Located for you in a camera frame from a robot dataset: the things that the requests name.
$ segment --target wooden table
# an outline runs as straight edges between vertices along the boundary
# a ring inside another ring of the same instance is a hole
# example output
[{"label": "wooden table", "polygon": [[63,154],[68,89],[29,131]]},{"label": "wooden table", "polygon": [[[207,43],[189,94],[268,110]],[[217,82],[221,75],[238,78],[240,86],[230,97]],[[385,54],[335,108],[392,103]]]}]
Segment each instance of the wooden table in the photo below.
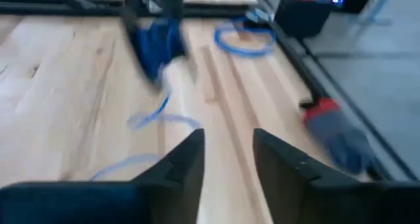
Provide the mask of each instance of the wooden table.
[{"label": "wooden table", "polygon": [[[220,22],[184,21],[191,57],[166,71],[173,95],[165,113],[190,116],[205,129],[198,223],[271,223],[254,165],[253,128],[330,162],[302,126],[297,103],[308,91],[282,51],[253,59],[229,55],[213,43]],[[226,40],[266,41],[237,33]],[[148,91],[138,77],[117,18],[2,16],[0,43],[2,186],[86,180],[133,154],[163,156],[192,131],[181,123],[127,126],[133,114],[154,111],[164,95]],[[103,179],[127,180],[151,165]]]}]

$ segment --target black container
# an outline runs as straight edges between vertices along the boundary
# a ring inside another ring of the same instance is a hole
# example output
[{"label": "black container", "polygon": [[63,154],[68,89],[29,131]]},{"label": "black container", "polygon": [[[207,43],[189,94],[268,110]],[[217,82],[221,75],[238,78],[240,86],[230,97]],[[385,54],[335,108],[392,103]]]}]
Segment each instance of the black container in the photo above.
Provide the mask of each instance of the black container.
[{"label": "black container", "polygon": [[329,0],[280,0],[274,21],[289,37],[314,37],[321,32],[332,8]]}]

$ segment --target black frame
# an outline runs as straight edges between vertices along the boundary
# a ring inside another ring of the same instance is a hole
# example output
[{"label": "black frame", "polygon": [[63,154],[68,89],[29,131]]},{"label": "black frame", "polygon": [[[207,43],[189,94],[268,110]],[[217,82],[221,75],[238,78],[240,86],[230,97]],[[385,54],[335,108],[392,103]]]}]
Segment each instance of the black frame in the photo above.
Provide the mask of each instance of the black frame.
[{"label": "black frame", "polygon": [[[139,2],[137,15],[139,17],[159,17],[161,13],[152,13],[144,3]],[[13,15],[64,15],[64,16],[121,16],[123,1],[118,0],[0,0],[0,14]],[[235,18],[243,16],[246,10],[253,5],[250,4],[212,4],[212,3],[184,3],[182,7],[183,18]],[[277,44],[285,53],[294,69],[300,75],[306,86],[310,89],[314,100],[320,97],[329,97],[328,92],[309,68],[302,61],[302,56],[287,43],[287,36],[282,29],[271,22],[270,27],[277,35]],[[374,135],[375,130],[367,127]],[[400,168],[406,171],[404,166],[397,161]],[[385,169],[380,161],[376,161],[377,171],[386,180],[393,180],[393,177]],[[405,172],[414,181],[417,178]]]}]

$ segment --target red cuff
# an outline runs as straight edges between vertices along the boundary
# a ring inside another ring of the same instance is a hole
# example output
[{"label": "red cuff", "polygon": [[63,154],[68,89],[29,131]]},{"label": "red cuff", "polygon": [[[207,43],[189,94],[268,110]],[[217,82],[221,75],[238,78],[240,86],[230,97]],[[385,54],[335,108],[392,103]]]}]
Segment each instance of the red cuff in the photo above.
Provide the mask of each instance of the red cuff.
[{"label": "red cuff", "polygon": [[331,112],[332,110],[340,110],[340,106],[333,100],[329,98],[320,99],[317,106],[308,109],[303,116],[303,123],[307,123],[313,117],[322,115],[326,112]]}]

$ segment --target blue cable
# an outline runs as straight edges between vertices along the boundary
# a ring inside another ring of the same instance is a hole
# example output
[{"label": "blue cable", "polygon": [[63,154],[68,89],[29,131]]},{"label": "blue cable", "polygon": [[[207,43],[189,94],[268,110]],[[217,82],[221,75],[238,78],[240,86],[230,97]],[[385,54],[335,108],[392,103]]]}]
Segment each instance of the blue cable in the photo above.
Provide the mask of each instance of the blue cable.
[{"label": "blue cable", "polygon": [[[246,20],[246,18],[233,19],[232,23],[235,24],[238,22],[243,22],[244,20]],[[225,34],[228,32],[249,32],[253,34],[268,34],[271,36],[271,41],[267,43],[267,45],[265,45],[262,49],[257,49],[257,50],[234,47],[224,42],[221,38],[222,34]],[[272,46],[273,44],[275,44],[275,42],[276,42],[276,34],[272,30],[269,30],[269,29],[262,29],[262,28],[254,29],[254,28],[244,28],[244,27],[235,28],[233,26],[226,26],[226,24],[221,24],[220,26],[216,27],[216,30],[215,30],[215,43],[219,48],[221,48],[222,50],[226,52],[229,52],[235,55],[244,56],[244,57],[261,57],[261,56],[270,54],[272,53]]]},{"label": "blue cable", "polygon": [[157,154],[139,154],[135,156],[131,156],[129,158],[126,158],[125,160],[118,162],[114,165],[110,165],[100,171],[98,171],[96,174],[94,174],[91,178],[91,181],[94,181],[98,179],[99,177],[102,177],[108,173],[111,173],[113,171],[119,170],[121,168],[125,168],[128,165],[135,164],[135,163],[144,163],[144,162],[156,162],[159,160],[159,156]]},{"label": "blue cable", "polygon": [[[154,27],[154,23],[152,23],[152,25],[150,26],[151,31],[156,33],[156,29]],[[167,51],[167,62],[171,61],[171,57],[172,57],[172,52],[171,52],[171,41],[172,41],[172,36],[173,36],[173,28],[169,28],[168,30],[168,36],[167,36],[167,41],[166,41],[166,49],[165,51]],[[165,99],[163,100],[161,106],[154,112],[152,112],[150,115],[148,116],[143,116],[143,115],[134,115],[132,116],[127,123],[129,125],[132,125],[134,127],[134,129],[140,129],[142,127],[147,126],[148,124],[152,123],[155,120],[165,120],[165,121],[170,121],[170,122],[184,122],[187,123],[191,128],[193,129],[198,129],[201,127],[200,123],[197,120],[194,120],[192,118],[186,117],[186,116],[181,116],[181,115],[176,115],[176,114],[166,114],[163,115],[162,112],[165,109],[168,101],[169,101],[169,97],[171,96],[171,90],[168,90],[167,96],[165,97]],[[111,173],[113,171],[116,171],[118,169],[122,169],[125,168],[131,164],[135,164],[135,163],[143,163],[143,162],[156,162],[159,160],[159,157],[157,154],[139,154],[136,156],[131,156],[129,158],[126,158],[125,160],[118,162],[114,165],[110,165],[100,171],[98,171],[92,178],[91,181],[94,181],[96,179],[98,179],[98,177],[101,177],[103,175],[106,175],[107,173]]]}]

